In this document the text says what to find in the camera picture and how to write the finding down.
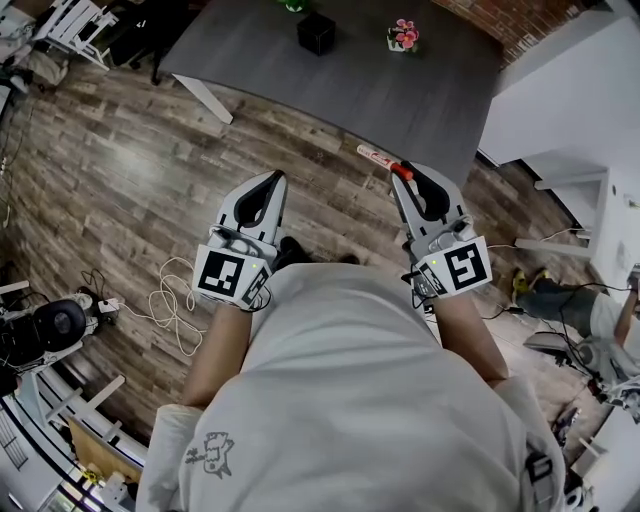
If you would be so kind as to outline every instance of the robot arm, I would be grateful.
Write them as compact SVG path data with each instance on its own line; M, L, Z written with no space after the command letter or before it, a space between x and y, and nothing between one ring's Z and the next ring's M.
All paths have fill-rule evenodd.
M392 173L393 194L407 226L408 279L418 297L449 297L491 281L484 237L476 235L454 183L424 165L399 164L365 146L358 152ZM272 171L225 197L209 241L198 247L194 291L245 311L266 306L265 283L277 256L286 192L284 173Z
M264 287L277 256L275 238L287 192L282 171L261 174L224 199L209 241L198 247L192 288L244 311L266 306Z
M392 173L393 195L407 228L408 278L418 297L450 297L491 281L486 242L476 235L452 181L425 165L398 164L366 146L359 146L358 153Z

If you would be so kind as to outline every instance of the white cable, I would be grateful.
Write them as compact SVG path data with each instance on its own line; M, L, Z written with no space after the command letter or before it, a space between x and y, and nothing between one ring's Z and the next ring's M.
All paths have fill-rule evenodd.
M561 229L560 231L556 231L553 235L545 236L544 238L541 238L540 240L537 240L537 241L544 242L546 240L551 240L554 236L557 236L561 233L566 233L567 231L587 231L587 230L584 228ZM487 246L487 249L495 249L497 247L509 247L510 249L520 249L520 247L516 247L515 245L509 245L509 244L489 245Z
M138 318L148 318L149 320L153 320L158 327L160 327L162 329L165 329L167 331L169 330L169 326L175 322L174 329L175 329L175 333L176 333L176 341L178 342L178 347L180 347L180 352L182 352L187 357L191 357L191 356L193 356L193 354L196 353L196 350L198 350L198 347L202 344L202 340L203 340L203 336L202 335L207 331L206 330L203 331L203 330L198 329L197 327L191 325L186 320L180 318L180 315L178 315L178 298L176 297L176 294L173 292L171 287L167 284L167 282L166 282L167 279L169 279L169 278L177 279L189 291L189 293L187 294L187 298L186 298L186 307L187 307L188 311L191 312L191 311L193 311L195 309L195 307L196 307L196 299L193 296L193 290L191 289L191 286L184 279L182 279L181 277L176 276L175 274L168 274L166 276L162 275L162 271L164 270L164 267L166 267L172 261L180 261L181 263L183 263L187 267L189 267L192 272L194 271L193 265L191 265L191 263L189 263L184 258L180 258L180 257L177 257L177 256L167 260L167 262L164 265L162 265L162 267L160 267L160 271L158 272L158 274L160 276L160 289L159 290L154 290L149 294L149 312L151 313L151 316L149 316L149 315L139 315L138 313L134 312L129 306L127 306L124 302L118 302L118 306L125 307L126 309L129 310L129 312L132 315L137 316ZM151 299L153 298L153 296L155 294L158 294L158 293L160 295L162 295L162 298L164 299L165 306L167 307L167 310L171 314L171 316L169 316L169 318L159 319L156 316L155 312L153 311L153 306L151 304ZM198 336L200 337L200 340L198 341L198 344L191 351L191 353L185 352L184 348L182 347L182 342L180 340L180 324L182 324L184 327L186 327L187 329L189 329L189 330L191 330L193 332L197 332Z

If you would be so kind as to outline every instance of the wooden floor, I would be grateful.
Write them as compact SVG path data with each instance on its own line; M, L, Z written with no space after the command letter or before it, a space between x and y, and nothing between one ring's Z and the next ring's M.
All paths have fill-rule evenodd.
M29 96L16 109L5 151L14 213L0 256L13 258L33 289L49 297L82 285L81 270L100 269L105 296L146 313L160 266L171 256L194 259L224 195L251 176L280 168L289 179L283 227L315 258L354 253L381 272L406 271L388 176L356 155L356 139L263 100L224 89L218 94L234 115L230 126L179 83L165 78L151 86L146 71L104 73L76 64L57 91ZM0 181L0 197L9 182ZM570 227L553 199L532 183L516 166L494 172L475 162L463 192L489 244ZM561 237L577 243L571 235ZM510 248L490 252L495 279L476 294L484 316L498 311L496 303L508 305L516 266L533 273L546 265L566 282L588 279L578 260ZM178 264L170 270L189 277ZM192 319L205 327L209 317L204 304ZM538 321L503 314L487 323L511 369L532 379L549 420L572 400L582 408L573 458L577 436L592 435L608 410L591 398L577 373L522 347ZM116 327L105 328L62 364L89 397L123 374L126 384L103 410L145 440L156 408L179 397L189 360L172 332L122 311Z

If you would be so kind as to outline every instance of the tangled cable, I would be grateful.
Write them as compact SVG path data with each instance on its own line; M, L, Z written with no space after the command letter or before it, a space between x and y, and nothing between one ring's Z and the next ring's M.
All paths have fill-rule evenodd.
M195 309L195 307L196 307L196 299L193 296L193 290L191 289L191 285L189 283L187 283L184 279L182 279L181 277L178 277L175 274L168 274L166 276L163 275L164 268L169 263L171 263L172 261L179 261L179 262L183 263L184 265L186 265L187 267L189 267L192 272L194 271L193 265L191 265L191 263L189 263L184 258L180 258L180 257L177 257L177 256L167 260L166 263L164 265L162 265L162 267L160 267L160 271L158 272L158 274L160 276L160 289L159 290L154 290L149 294L149 312L150 312L151 316L149 316L149 315L139 315L138 313L134 312L129 306L127 306L124 302L118 302L118 306L125 307L134 316L137 316L139 318L148 318L149 320L153 320L156 323L156 325L158 327L161 327L162 329L169 330L169 326L171 324L175 323L176 341L178 342L178 347L180 347L180 352L182 352L187 357L191 357L191 356L193 356L193 354L196 353L196 350L198 350L198 347L200 347L200 345L202 344L202 340L203 340L203 336L202 335L207 331L206 330L203 331L203 330L198 329L194 325L190 324L189 322L187 322L186 320L181 318L180 315L178 314L178 298L176 297L176 294L174 293L172 288L167 284L167 280L168 279L170 279L170 278L177 279L188 290L187 298L186 298L185 302L186 302L186 308L187 308L187 310L189 312L192 312ZM165 306L167 307L167 310L170 313L169 318L160 319L160 318L157 317L155 311L153 310L153 306L152 306L151 300L152 300L153 296L156 295L156 294L162 295L162 298L164 300ZM185 352L184 348L182 347L182 341L180 340L180 324L182 324L184 327L186 327L187 329L189 329L189 330L191 330L193 332L197 332L198 336L200 338L200 340L196 344L195 348L191 351L191 353Z

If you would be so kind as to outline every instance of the table leg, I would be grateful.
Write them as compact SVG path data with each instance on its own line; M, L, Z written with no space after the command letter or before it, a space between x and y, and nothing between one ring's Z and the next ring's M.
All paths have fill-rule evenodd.
M191 92L191 94L198 98L205 107L211 110L211 112L213 112L216 117L220 119L220 121L226 124L231 124L231 121L233 121L233 116L229 113L225 106L220 103L220 100L211 93L209 88L202 82L202 80L175 74L173 76L175 76L176 79L182 85L184 85L189 90L189 92Z
M536 181L534 187L536 190L549 190L552 188L579 185L580 183L589 183L591 181L603 181L606 177L607 171L577 174L575 176L564 176L560 178Z
M589 247L579 247L577 245L554 244L553 242L539 242L538 240L528 240L526 238L516 239L515 246L520 249L530 249L532 251L549 251L567 256L577 256L578 258L591 258L593 250Z

